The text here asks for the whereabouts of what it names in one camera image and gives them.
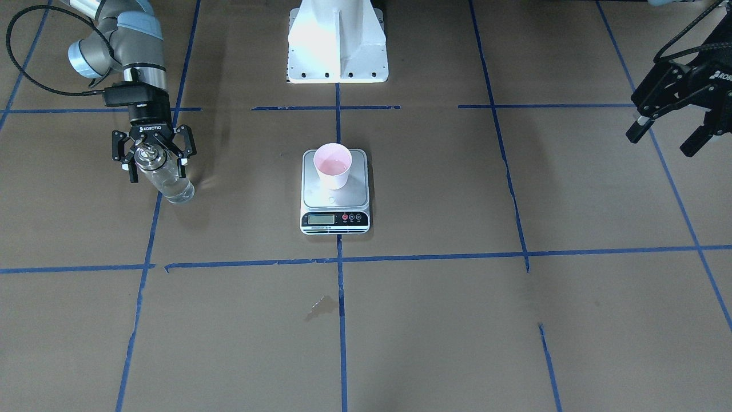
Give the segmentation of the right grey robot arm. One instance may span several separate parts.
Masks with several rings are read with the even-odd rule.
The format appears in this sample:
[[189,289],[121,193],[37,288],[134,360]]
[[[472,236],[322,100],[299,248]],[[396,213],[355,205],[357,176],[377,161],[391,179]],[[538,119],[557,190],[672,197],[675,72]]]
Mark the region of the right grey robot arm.
[[91,23],[93,33],[70,45],[74,70],[96,86],[112,73],[123,80],[101,94],[108,108],[125,107],[130,130],[113,131],[112,158],[138,181],[141,165],[135,157],[139,144],[157,144],[168,153],[173,170],[185,177],[186,162],[196,154],[193,134],[186,125],[173,127],[168,94],[163,34],[148,1],[67,1]]

